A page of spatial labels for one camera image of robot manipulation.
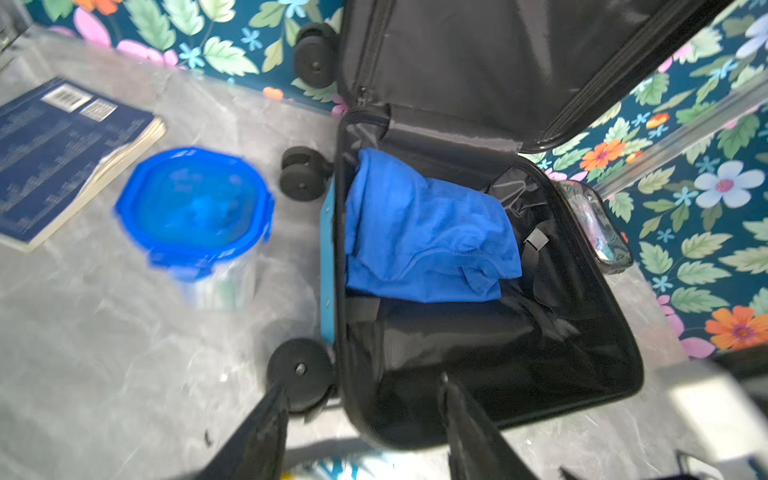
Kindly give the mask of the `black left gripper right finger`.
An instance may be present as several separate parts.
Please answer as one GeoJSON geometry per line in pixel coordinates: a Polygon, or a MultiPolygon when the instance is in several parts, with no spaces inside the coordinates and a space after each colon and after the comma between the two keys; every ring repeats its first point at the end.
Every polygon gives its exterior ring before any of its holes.
{"type": "Polygon", "coordinates": [[[480,404],[447,373],[440,377],[439,413],[452,479],[537,479],[480,404]]]}

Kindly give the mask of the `blue t-shirt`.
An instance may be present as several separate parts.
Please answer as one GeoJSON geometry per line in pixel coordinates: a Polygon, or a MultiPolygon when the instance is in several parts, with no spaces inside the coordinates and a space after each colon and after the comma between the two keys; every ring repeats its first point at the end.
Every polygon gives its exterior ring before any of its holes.
{"type": "Polygon", "coordinates": [[[345,201],[346,286],[382,298],[487,302],[522,276],[518,241],[496,198],[425,178],[371,148],[345,201]]]}

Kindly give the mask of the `white yellow teal printed garment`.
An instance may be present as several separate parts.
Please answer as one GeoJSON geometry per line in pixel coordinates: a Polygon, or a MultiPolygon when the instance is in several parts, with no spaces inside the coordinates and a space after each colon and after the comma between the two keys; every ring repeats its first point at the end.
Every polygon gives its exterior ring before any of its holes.
{"type": "Polygon", "coordinates": [[[424,475],[408,455],[366,454],[304,462],[284,471],[280,479],[407,480],[424,475]]]}

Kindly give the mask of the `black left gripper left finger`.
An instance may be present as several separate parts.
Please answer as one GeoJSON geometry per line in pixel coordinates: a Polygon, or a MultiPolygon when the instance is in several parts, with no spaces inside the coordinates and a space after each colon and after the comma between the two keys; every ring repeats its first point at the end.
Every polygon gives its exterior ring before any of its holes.
{"type": "Polygon", "coordinates": [[[277,383],[195,479],[279,479],[287,424],[287,395],[277,383]]]}

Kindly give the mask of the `clear black-trimmed toiletry pouch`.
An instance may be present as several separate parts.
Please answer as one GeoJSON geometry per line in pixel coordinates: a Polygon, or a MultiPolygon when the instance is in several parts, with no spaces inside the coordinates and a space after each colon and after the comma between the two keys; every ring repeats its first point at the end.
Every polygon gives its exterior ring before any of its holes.
{"type": "Polygon", "coordinates": [[[603,199],[590,186],[573,180],[558,183],[604,274],[622,273],[634,264],[627,241],[609,215],[603,199]]]}

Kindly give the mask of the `clear container blue lid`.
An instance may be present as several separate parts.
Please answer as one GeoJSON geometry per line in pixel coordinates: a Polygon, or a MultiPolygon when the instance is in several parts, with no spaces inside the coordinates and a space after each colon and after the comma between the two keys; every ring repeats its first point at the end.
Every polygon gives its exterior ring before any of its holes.
{"type": "Polygon", "coordinates": [[[253,299],[256,257],[270,239],[274,210],[274,196],[253,166],[195,147],[140,162],[115,205],[149,264],[205,310],[239,309],[253,299]]]}

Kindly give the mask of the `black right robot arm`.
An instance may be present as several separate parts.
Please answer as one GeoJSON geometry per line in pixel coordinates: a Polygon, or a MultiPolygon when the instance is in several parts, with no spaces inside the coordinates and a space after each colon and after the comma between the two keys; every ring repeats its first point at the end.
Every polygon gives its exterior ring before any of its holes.
{"type": "Polygon", "coordinates": [[[642,352],[646,383],[592,440],[565,447],[557,479],[764,479],[767,348],[708,359],[642,352]]]}

